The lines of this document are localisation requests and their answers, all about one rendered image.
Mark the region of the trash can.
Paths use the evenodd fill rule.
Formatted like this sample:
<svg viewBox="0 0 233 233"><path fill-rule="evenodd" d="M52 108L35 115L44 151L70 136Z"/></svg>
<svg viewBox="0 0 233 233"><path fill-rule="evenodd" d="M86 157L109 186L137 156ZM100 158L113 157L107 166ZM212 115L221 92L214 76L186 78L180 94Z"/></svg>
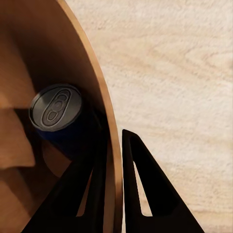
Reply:
<svg viewBox="0 0 233 233"><path fill-rule="evenodd" d="M38 135L33 98L67 83L107 130L103 233L121 233L123 166L114 109L94 50L65 0L0 0L0 233L21 233L72 161ZM85 211L93 168L77 216Z"/></svg>

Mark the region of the can of soda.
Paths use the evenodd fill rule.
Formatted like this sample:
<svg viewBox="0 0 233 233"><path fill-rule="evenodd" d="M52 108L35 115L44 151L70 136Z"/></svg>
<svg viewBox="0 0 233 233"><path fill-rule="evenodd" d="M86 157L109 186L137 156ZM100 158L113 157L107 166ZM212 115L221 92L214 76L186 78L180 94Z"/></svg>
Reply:
<svg viewBox="0 0 233 233"><path fill-rule="evenodd" d="M93 133L102 130L88 99L67 83L38 92L29 107L29 118L38 135L70 161Z"/></svg>

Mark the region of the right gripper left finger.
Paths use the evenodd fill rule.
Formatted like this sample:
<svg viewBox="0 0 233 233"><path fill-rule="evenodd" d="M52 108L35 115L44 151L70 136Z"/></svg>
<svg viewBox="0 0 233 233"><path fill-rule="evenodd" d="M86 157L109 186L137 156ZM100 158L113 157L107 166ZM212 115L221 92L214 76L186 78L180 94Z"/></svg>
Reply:
<svg viewBox="0 0 233 233"><path fill-rule="evenodd" d="M21 233L103 233L107 130L93 133ZM85 211L77 216L93 168Z"/></svg>

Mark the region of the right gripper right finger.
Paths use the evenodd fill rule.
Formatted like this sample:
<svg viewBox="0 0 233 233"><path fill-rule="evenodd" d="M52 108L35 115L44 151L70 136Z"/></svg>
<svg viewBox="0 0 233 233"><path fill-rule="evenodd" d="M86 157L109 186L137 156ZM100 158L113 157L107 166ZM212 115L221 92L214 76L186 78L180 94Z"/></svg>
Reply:
<svg viewBox="0 0 233 233"><path fill-rule="evenodd" d="M142 139L122 130L126 233L204 233ZM135 162L152 216L141 212Z"/></svg>

